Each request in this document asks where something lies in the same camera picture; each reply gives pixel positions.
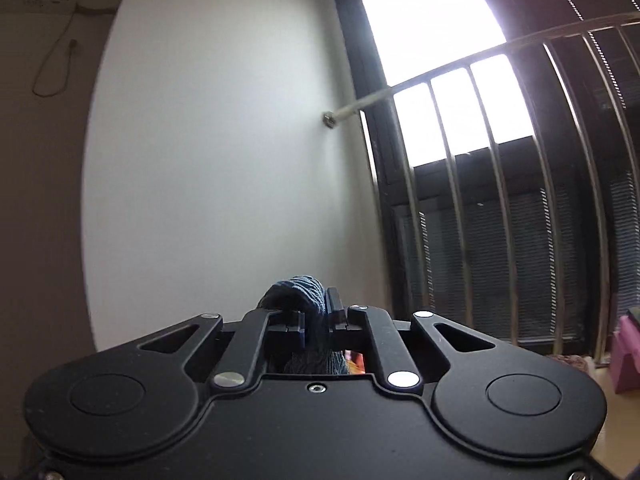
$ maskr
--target bright window pane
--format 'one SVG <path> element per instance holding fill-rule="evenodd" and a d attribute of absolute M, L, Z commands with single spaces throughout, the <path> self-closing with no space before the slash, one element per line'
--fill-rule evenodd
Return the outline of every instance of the bright window pane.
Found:
<path fill-rule="evenodd" d="M 484 0 L 362 0 L 386 81 L 390 85 L 505 41 Z M 532 126 L 509 60 L 497 56 L 472 67 L 497 142 L 530 136 Z M 433 81 L 451 151 L 488 145 L 484 123 L 465 71 Z M 444 158 L 442 136 L 428 88 L 396 96 L 412 166 Z"/>

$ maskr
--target metal window bars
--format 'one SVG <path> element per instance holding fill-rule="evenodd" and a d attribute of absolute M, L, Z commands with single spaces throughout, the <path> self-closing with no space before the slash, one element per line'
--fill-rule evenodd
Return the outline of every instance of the metal window bars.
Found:
<path fill-rule="evenodd" d="M 615 112 L 616 119 L 618 120 L 618 125 L 620 127 L 620 131 L 623 136 L 623 140 L 625 142 L 626 153 L 630 163 L 630 174 L 632 177 L 632 184 L 635 190 L 636 195 L 636 203 L 640 203 L 640 170 L 638 167 L 638 158 L 636 156 L 636 150 L 633 145 L 633 140 L 631 137 L 631 132 L 629 130 L 629 126 L 625 117 L 625 105 L 621 101 L 620 96 L 617 92 L 615 81 L 612 79 L 612 75 L 607 70 L 607 65 L 605 59 L 603 59 L 601 53 L 597 49 L 597 45 L 594 42 L 593 33 L 600 30 L 607 29 L 615 29 L 622 40 L 627 53 L 632 59 L 633 65 L 640 75 L 640 60 L 638 59 L 638 55 L 633 50 L 633 47 L 629 41 L 629 38 L 624 31 L 624 27 L 627 25 L 634 25 L 640 23 L 640 12 L 624 12 L 621 14 L 614 14 L 610 16 L 602 16 L 599 18 L 593 18 L 590 20 L 581 20 L 580 22 L 569 23 L 567 25 L 561 25 L 560 27 L 554 27 L 547 30 L 542 30 L 541 32 L 536 32 L 533 34 L 529 34 L 528 36 L 523 36 L 521 38 L 517 38 L 513 41 L 508 41 L 506 43 L 488 48 L 481 52 L 477 52 L 475 54 L 471 54 L 470 56 L 463 57 L 456 61 L 447 63 L 443 66 L 437 67 L 433 70 L 429 70 L 423 74 L 417 75 L 408 79 L 404 82 L 401 82 L 394 86 L 389 86 L 387 88 L 383 88 L 377 92 L 374 92 L 370 95 L 367 95 L 357 101 L 353 102 L 350 105 L 347 105 L 335 112 L 327 112 L 324 114 L 323 122 L 329 127 L 333 128 L 336 124 L 350 117 L 352 114 L 357 113 L 364 108 L 375 104 L 377 102 L 383 100 L 389 100 L 392 104 L 392 110 L 396 115 L 396 142 L 399 143 L 400 155 L 402 157 L 402 173 L 404 176 L 404 181 L 406 184 L 406 188 L 408 191 L 409 197 L 409 206 L 412 216 L 412 225 L 414 230 L 414 239 L 416 244 L 416 250 L 419 261 L 419 270 L 420 276 L 422 279 L 421 287 L 422 287 L 422 298 L 425 302 L 425 305 L 428 304 L 428 286 L 427 286 L 427 277 L 424 272 L 425 263 L 425 252 L 424 252 L 424 240 L 422 236 L 422 220 L 420 212 L 420 206 L 418 203 L 417 193 L 415 190 L 415 179 L 414 179 L 414 168 L 409 163 L 406 149 L 404 147 L 404 141 L 402 140 L 402 133 L 399 128 L 399 122 L 397 118 L 397 113 L 395 110 L 395 105 L 393 102 L 393 95 L 411 88 L 413 86 L 419 84 L 426 84 L 429 88 L 429 92 L 431 95 L 431 100 L 433 101 L 434 110 L 436 113 L 436 118 L 438 121 L 438 126 L 440 129 L 440 133 L 442 135 L 442 141 L 444 144 L 445 154 L 446 154 L 446 165 L 447 165 L 447 174 L 449 177 L 449 186 L 452 193 L 452 199 L 454 204 L 454 212 L 456 215 L 456 224 L 458 228 L 458 240 L 460 242 L 460 250 L 462 254 L 462 267 L 463 267 L 463 279 L 465 286 L 465 322 L 469 326 L 473 326 L 473 304 L 472 304 L 472 289 L 471 289 L 471 266 L 469 263 L 467 246 L 466 246 L 466 238 L 465 238 L 465 228 L 464 228 L 464 208 L 462 203 L 462 196 L 460 193 L 460 184 L 458 181 L 458 172 L 456 169 L 456 157 L 451 153 L 449 149 L 449 143 L 447 141 L 447 134 L 444 128 L 444 124 L 442 121 L 442 117 L 440 114 L 440 109 L 438 108 L 438 102 L 436 100 L 436 95 L 433 91 L 433 86 L 431 81 L 443 74 L 452 72 L 453 70 L 465 69 L 468 73 L 473 90 L 476 94 L 476 99 L 478 100 L 478 104 L 480 107 L 482 119 L 484 121 L 484 126 L 486 129 L 487 137 L 489 140 L 489 152 L 491 156 L 492 166 L 494 168 L 494 176 L 498 189 L 498 198 L 500 203 L 500 212 L 502 214 L 502 224 L 506 238 L 506 247 L 507 247 L 507 261 L 508 261 L 508 269 L 509 269 L 509 294 L 510 294 L 510 339 L 514 344 L 518 343 L 518 289 L 517 289 L 517 275 L 516 275 L 516 258 L 515 258 L 515 249 L 514 249 L 514 239 L 513 232 L 511 228 L 511 210 L 509 204 L 509 197 L 506 189 L 506 183 L 504 179 L 504 173 L 502 171 L 502 165 L 500 162 L 500 152 L 498 144 L 495 142 L 494 136 L 492 134 L 491 125 L 486 113 L 486 109 L 484 107 L 484 103 L 482 102 L 482 97 L 480 95 L 478 85 L 476 84 L 476 80 L 474 74 L 471 70 L 471 65 L 478 61 L 488 59 L 494 56 L 499 56 L 504 54 L 509 56 L 514 52 L 528 46 L 534 45 L 542 45 L 548 55 L 548 58 L 555 69 L 556 76 L 560 82 L 562 90 L 564 91 L 564 96 L 566 98 L 566 104 L 571 112 L 572 118 L 574 120 L 575 128 L 578 133 L 578 138 L 580 140 L 580 145 L 582 147 L 582 151 L 586 160 L 589 179 L 591 184 L 591 192 L 593 194 L 594 201 L 594 209 L 595 209 L 595 217 L 596 217 L 596 225 L 598 231 L 598 253 L 600 258 L 600 298 L 598 301 L 598 326 L 597 326 L 597 336 L 596 336 L 596 346 L 594 351 L 594 358 L 596 362 L 601 362 L 604 352 L 605 345 L 607 339 L 608 332 L 608 323 L 609 323 L 609 309 L 610 309 L 610 290 L 609 290 L 609 240 L 607 238 L 607 224 L 605 217 L 605 209 L 602 199 L 602 190 L 600 189 L 600 180 L 598 177 L 598 170 L 596 168 L 596 163 L 594 160 L 593 150 L 591 148 L 591 143 L 587 131 L 585 130 L 584 121 L 582 119 L 582 115 L 580 113 L 580 109 L 578 108 L 576 98 L 573 94 L 571 86 L 567 80 L 567 76 L 559 62 L 558 56 L 556 55 L 553 46 L 551 45 L 551 41 L 558 38 L 570 38 L 574 36 L 581 36 L 582 40 L 587 47 L 588 52 L 591 54 L 594 63 L 598 68 L 598 72 L 600 73 L 600 77 L 604 83 L 604 86 L 607 90 L 607 94 L 609 96 L 611 106 Z M 533 124 L 533 140 L 538 152 L 538 158 L 540 162 L 540 169 L 543 177 L 543 185 L 544 185 L 544 193 L 546 197 L 546 204 L 548 207 L 548 222 L 551 230 L 551 239 L 553 245 L 553 265 L 555 271 L 554 281 L 556 284 L 556 322 L 554 325 L 554 343 L 553 343 L 553 352 L 555 354 L 562 353 L 562 343 L 563 343 L 563 332 L 564 332 L 564 275 L 563 275 L 563 266 L 562 266 L 562 252 L 561 252 L 561 234 L 560 234 L 560 225 L 558 218 L 558 208 L 556 203 L 556 193 L 554 189 L 554 183 L 552 179 L 552 173 L 548 162 L 548 157 L 546 155 L 545 147 L 543 144 L 542 136 L 540 135 L 540 131 L 536 126 L 536 121 L 534 120 L 534 113 L 532 110 L 531 102 L 528 100 L 527 93 L 524 88 L 522 88 L 525 102 L 527 104 L 527 108 L 529 109 L 529 115 L 532 118 Z"/>

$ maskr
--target circular pad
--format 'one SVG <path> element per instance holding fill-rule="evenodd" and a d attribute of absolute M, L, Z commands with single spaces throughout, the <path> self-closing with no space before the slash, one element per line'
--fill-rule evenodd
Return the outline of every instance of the circular pad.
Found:
<path fill-rule="evenodd" d="M 559 403 L 562 395 L 551 381 L 529 374 L 511 374 L 497 378 L 486 389 L 496 408 L 513 415 L 542 415 Z"/>
<path fill-rule="evenodd" d="M 476 449 L 548 460 L 597 436 L 606 404 L 587 374 L 507 344 L 452 352 L 450 358 L 431 407 L 449 431 Z"/>
<path fill-rule="evenodd" d="M 71 390 L 71 403 L 89 415 L 117 415 L 135 408 L 145 395 L 137 380 L 104 374 L 80 381 Z"/>

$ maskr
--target stainless steel bar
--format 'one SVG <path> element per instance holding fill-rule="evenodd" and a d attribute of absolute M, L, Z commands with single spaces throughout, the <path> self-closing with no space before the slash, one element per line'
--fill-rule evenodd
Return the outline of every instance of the stainless steel bar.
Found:
<path fill-rule="evenodd" d="M 404 176 L 404 184 L 406 186 L 406 193 L 409 199 L 409 210 L 411 212 L 411 222 L 414 231 L 415 251 L 418 257 L 418 273 L 420 274 L 420 298 L 422 300 L 421 307 L 430 307 L 429 304 L 429 286 L 426 275 L 426 260 L 425 260 L 425 247 L 424 238 L 422 237 L 422 220 L 420 211 L 420 202 L 418 201 L 418 195 L 415 190 L 415 173 L 414 168 L 409 163 L 409 157 L 406 154 L 406 146 L 404 145 L 404 139 L 402 138 L 402 128 L 400 127 L 400 120 L 398 119 L 398 110 L 396 109 L 396 102 L 391 97 L 388 100 L 389 107 L 394 118 L 394 127 L 392 128 L 396 145 L 398 147 L 398 153 L 400 154 L 402 163 L 402 175 Z"/>
<path fill-rule="evenodd" d="M 438 127 L 440 128 L 440 135 L 442 136 L 442 143 L 444 145 L 444 152 L 446 154 L 447 161 L 447 175 L 449 177 L 449 187 L 451 188 L 451 197 L 453 199 L 453 209 L 456 213 L 456 224 L 458 227 L 458 241 L 460 244 L 460 255 L 462 258 L 462 279 L 465 287 L 465 324 L 469 328 L 474 326 L 474 297 L 472 287 L 471 265 L 469 264 L 469 251 L 466 245 L 465 235 L 465 211 L 462 203 L 462 193 L 460 193 L 460 181 L 458 179 L 458 168 L 456 166 L 456 157 L 451 153 L 449 147 L 449 141 L 447 140 L 447 133 L 444 129 L 444 122 L 442 121 L 442 115 L 440 114 L 440 108 L 438 107 L 438 101 L 436 100 L 436 94 L 433 91 L 431 81 L 427 80 L 427 86 L 429 87 L 429 93 L 431 94 L 431 101 L 433 102 L 433 108 L 436 111 L 436 118 L 438 119 Z"/>
<path fill-rule="evenodd" d="M 427 293 L 429 304 L 435 312 L 435 298 L 433 290 L 433 269 L 431 268 L 431 251 L 429 249 L 429 232 L 427 231 L 427 219 L 423 212 L 420 212 L 420 225 L 422 227 L 422 240 L 424 240 L 424 270 L 427 273 Z"/>
<path fill-rule="evenodd" d="M 511 229 L 511 208 L 509 205 L 509 193 L 507 191 L 507 183 L 504 180 L 504 171 L 502 170 L 502 161 L 500 160 L 500 148 L 495 142 L 494 132 L 491 129 L 489 116 L 486 113 L 484 102 L 478 88 L 478 83 L 471 67 L 467 65 L 466 72 L 471 79 L 471 85 L 476 93 L 486 136 L 489 140 L 489 154 L 494 167 L 495 183 L 498 187 L 498 199 L 500 200 L 500 211 L 502 213 L 502 228 L 504 229 L 504 237 L 507 245 L 507 263 L 509 267 L 509 300 L 511 303 L 511 343 L 518 344 L 518 269 L 516 267 L 516 249 L 513 239 L 513 231 Z"/>
<path fill-rule="evenodd" d="M 629 124 L 626 121 L 625 108 L 620 100 L 620 96 L 618 95 L 618 89 L 614 86 L 613 80 L 607 71 L 607 67 L 604 63 L 604 60 L 597 52 L 596 44 L 594 42 L 594 38 L 591 35 L 583 34 L 582 40 L 584 44 L 587 46 L 591 57 L 593 57 L 593 61 L 598 67 L 598 72 L 600 73 L 600 77 L 602 78 L 602 82 L 604 83 L 605 88 L 607 89 L 607 94 L 609 95 L 609 99 L 611 101 L 611 105 L 613 106 L 613 110 L 616 114 L 616 118 L 618 119 L 618 124 L 620 126 L 620 132 L 622 133 L 622 137 L 625 141 L 626 154 L 629 157 L 629 164 L 631 165 L 631 177 L 634 184 L 634 192 L 636 195 L 636 204 L 640 205 L 640 170 L 638 169 L 638 156 L 636 155 L 636 148 L 634 146 L 633 139 L 631 137 L 631 130 L 629 129 Z M 631 47 L 627 42 L 625 42 L 625 46 L 627 48 Z M 636 62 L 636 56 L 634 55 L 633 49 L 629 51 L 631 54 L 632 60 Z M 600 347 L 596 350 L 600 351 L 599 357 L 602 358 L 605 351 L 605 344 L 607 333 L 609 331 L 608 327 L 609 320 L 609 310 L 607 310 L 607 319 L 602 322 L 602 329 L 604 330 L 603 334 L 598 332 L 598 336 L 596 338 L 596 342 L 600 344 Z"/>
<path fill-rule="evenodd" d="M 631 42 L 629 41 L 629 37 L 626 35 L 626 32 L 622 30 L 622 27 L 618 26 L 616 27 L 616 30 L 620 35 L 620 39 L 622 40 L 622 43 L 625 44 L 626 51 L 629 53 L 629 57 L 631 58 L 631 61 L 634 64 L 634 68 L 636 69 L 636 73 L 638 74 L 638 77 L 640 77 L 640 61 L 638 61 L 638 54 L 636 54 L 636 51 L 634 50 L 633 45 L 631 45 Z"/>
<path fill-rule="evenodd" d="M 551 239 L 553 243 L 553 254 L 554 254 L 554 269 L 556 273 L 556 314 L 558 312 L 558 299 L 562 301 L 562 309 L 565 309 L 565 296 L 564 296 L 564 259 L 562 257 L 562 234 L 560 229 L 560 220 L 558 218 L 558 201 L 556 200 L 556 188 L 554 186 L 553 176 L 551 173 L 551 166 L 549 165 L 548 156 L 546 156 L 545 143 L 542 138 L 542 134 L 540 134 L 540 127 L 536 121 L 536 112 L 531 102 L 531 98 L 529 96 L 529 92 L 527 91 L 522 78 L 518 74 L 518 70 L 516 66 L 514 66 L 514 73 L 516 78 L 518 79 L 518 84 L 520 85 L 520 90 L 522 92 L 522 96 L 524 98 L 525 104 L 529 110 L 529 117 L 531 118 L 531 124 L 533 126 L 533 142 L 536 146 L 536 151 L 538 152 L 538 160 L 540 161 L 540 170 L 542 171 L 542 180 L 545 186 L 545 195 L 546 195 L 546 206 L 549 211 L 549 223 L 551 226 Z M 562 343 L 563 339 L 554 338 L 554 345 L 559 348 L 554 348 L 554 353 L 556 350 L 559 352 L 562 351 Z"/>
<path fill-rule="evenodd" d="M 559 27 L 548 28 L 547 30 L 542 30 L 540 32 L 534 32 L 533 34 L 516 38 L 515 40 L 508 41 L 500 45 L 492 46 L 491 48 L 481 50 L 480 52 L 476 52 L 470 56 L 439 66 L 433 70 L 429 70 L 428 72 L 412 77 L 407 81 L 398 83 L 397 85 L 378 90 L 377 92 L 358 99 L 352 104 L 344 106 L 335 112 L 326 112 L 322 120 L 327 127 L 333 128 L 337 123 L 345 120 L 347 117 L 353 115 L 358 110 L 361 110 L 366 106 L 391 97 L 392 95 L 397 94 L 402 90 L 406 90 L 407 88 L 411 88 L 412 86 L 416 86 L 417 84 L 426 83 L 428 80 L 439 75 L 459 68 L 464 68 L 466 65 L 473 64 L 488 57 L 498 56 L 498 54 L 509 54 L 510 52 L 514 52 L 524 46 L 543 43 L 543 41 L 549 41 L 555 38 L 577 36 L 584 33 L 586 30 L 605 30 L 616 26 L 626 27 L 627 25 L 633 25 L 635 23 L 640 23 L 640 12 L 637 11 L 601 16 L 599 18 L 582 20 L 581 22 L 569 23 L 567 25 L 560 25 Z"/>
<path fill-rule="evenodd" d="M 596 225 L 598 229 L 598 252 L 600 253 L 600 298 L 598 301 L 598 333 L 596 336 L 596 348 L 594 350 L 594 360 L 599 363 L 602 360 L 607 342 L 607 330 L 609 325 L 609 309 L 610 309 L 610 283 L 609 283 L 609 237 L 607 235 L 607 219 L 605 216 L 604 201 L 602 199 L 602 188 L 600 187 L 600 177 L 598 176 L 598 168 L 593 156 L 591 141 L 584 126 L 584 119 L 577 107 L 573 89 L 569 84 L 569 79 L 559 61 L 558 55 L 553 46 L 549 43 L 543 43 L 546 54 L 548 55 L 551 65 L 556 71 L 558 81 L 564 92 L 569 111 L 574 119 L 575 129 L 580 139 L 584 158 L 587 163 L 589 172 L 589 180 L 591 183 L 591 192 L 593 193 L 593 203 L 596 213 Z"/>

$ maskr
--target window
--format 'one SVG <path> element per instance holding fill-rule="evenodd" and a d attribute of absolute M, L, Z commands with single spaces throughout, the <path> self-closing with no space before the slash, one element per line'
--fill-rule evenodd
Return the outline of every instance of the window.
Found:
<path fill-rule="evenodd" d="M 505 41 L 485 0 L 362 0 L 386 82 L 395 85 Z M 505 56 L 472 66 L 497 142 L 532 134 L 529 113 Z M 433 81 L 454 155 L 488 146 L 476 95 L 465 70 Z M 425 85 L 396 95 L 412 166 L 445 158 L 433 103 Z"/>
<path fill-rule="evenodd" d="M 634 10 L 636 2 L 640 2 L 335 1 L 359 98 L 501 44 L 506 38 L 574 22 L 577 9 L 585 18 L 591 18 Z M 633 5 L 625 7 L 624 2 Z M 628 33 L 634 43 L 640 41 L 640 26 L 635 30 L 629 27 Z M 638 74 L 620 40 L 611 37 L 615 31 L 595 35 L 624 94 L 634 142 L 640 147 Z M 638 208 L 629 199 L 634 187 L 629 184 L 628 153 L 600 74 L 581 38 L 554 40 L 553 47 L 575 94 L 574 105 L 583 115 L 593 148 L 603 210 L 609 222 L 610 298 L 612 308 L 616 308 L 618 299 L 620 309 L 634 301 L 640 290 Z M 525 348 L 549 352 L 563 298 L 564 352 L 587 352 L 594 346 L 604 283 L 600 269 L 604 264 L 597 242 L 587 163 L 556 72 L 542 46 L 523 49 L 509 58 L 496 56 L 470 68 L 499 145 L 510 202 L 520 318 L 518 342 Z M 414 87 L 395 96 L 395 108 L 389 102 L 381 102 L 361 113 L 377 177 L 395 314 L 406 319 L 428 303 L 440 314 L 464 322 L 465 305 L 472 303 L 475 328 L 510 339 L 513 333 L 506 236 L 478 100 L 466 70 L 434 78 L 433 89 L 449 146 L 456 156 L 465 254 L 460 249 L 458 218 L 429 89 L 424 85 Z M 398 136 L 398 123 L 402 139 Z M 550 230 L 550 197 L 532 138 L 534 127 L 552 173 L 558 240 Z M 414 167 L 421 213 L 420 243 L 425 253 L 422 265 L 402 174 L 404 150 Z M 555 251 L 562 253 L 564 280 L 556 275 Z M 470 276 L 462 271 L 463 261 Z M 423 293 L 424 288 L 428 288 L 427 294 Z M 606 296 L 609 286 L 602 290 Z"/>

